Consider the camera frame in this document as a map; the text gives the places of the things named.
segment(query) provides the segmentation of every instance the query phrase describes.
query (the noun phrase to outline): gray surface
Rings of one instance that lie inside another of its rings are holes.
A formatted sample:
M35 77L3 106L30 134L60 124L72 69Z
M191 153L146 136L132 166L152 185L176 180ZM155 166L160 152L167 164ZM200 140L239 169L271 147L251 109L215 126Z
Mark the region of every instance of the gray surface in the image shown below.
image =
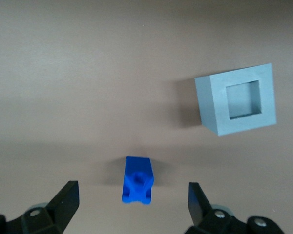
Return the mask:
M173 233L188 182L293 233L293 1L0 1L0 213L71 179L65 233ZM277 125L218 137L192 78L272 63ZM155 161L152 204L121 202L124 157Z

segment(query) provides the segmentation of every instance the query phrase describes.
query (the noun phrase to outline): screw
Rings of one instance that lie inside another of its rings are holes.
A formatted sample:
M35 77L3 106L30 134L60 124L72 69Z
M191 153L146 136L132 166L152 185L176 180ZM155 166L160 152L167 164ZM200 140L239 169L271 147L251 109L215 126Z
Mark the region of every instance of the screw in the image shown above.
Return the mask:
M254 222L255 222L258 226L260 226L260 227L266 227L266 226L267 226L267 223L266 223L264 220L262 220L261 218L256 218L256 219L254 220Z
M40 213L40 210L34 210L34 211L32 211L29 215L31 216L31 217L34 217L34 216L36 216L37 214L39 214Z
M224 214L222 211L216 211L216 212L215 212L215 215L216 215L218 218L224 218L224 217L225 217L225 214Z

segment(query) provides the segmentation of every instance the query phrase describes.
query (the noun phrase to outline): square hole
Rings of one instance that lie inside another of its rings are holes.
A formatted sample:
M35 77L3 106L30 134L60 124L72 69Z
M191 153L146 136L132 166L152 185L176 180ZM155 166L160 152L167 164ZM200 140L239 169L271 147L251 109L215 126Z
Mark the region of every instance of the square hole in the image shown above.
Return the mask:
M259 81L226 87L229 118L241 118L261 113Z

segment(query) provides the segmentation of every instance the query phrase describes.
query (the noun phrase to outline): cube face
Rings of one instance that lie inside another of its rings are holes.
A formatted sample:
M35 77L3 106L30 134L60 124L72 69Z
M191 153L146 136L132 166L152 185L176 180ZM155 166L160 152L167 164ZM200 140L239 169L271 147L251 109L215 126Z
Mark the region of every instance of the cube face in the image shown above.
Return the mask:
M271 64L196 78L202 124L219 136L276 124Z
M228 86L226 91L230 119L261 113L258 80Z

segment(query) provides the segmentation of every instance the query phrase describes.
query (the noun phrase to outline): blue block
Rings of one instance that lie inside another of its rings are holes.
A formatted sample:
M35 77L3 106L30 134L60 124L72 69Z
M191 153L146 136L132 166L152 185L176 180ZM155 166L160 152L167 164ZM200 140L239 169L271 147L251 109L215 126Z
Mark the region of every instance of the blue block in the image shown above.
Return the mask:
M202 124L222 136L276 124L272 65L195 78Z
M128 156L126 158L122 201L124 203L139 201L143 204L150 204L153 184L151 160L147 157Z

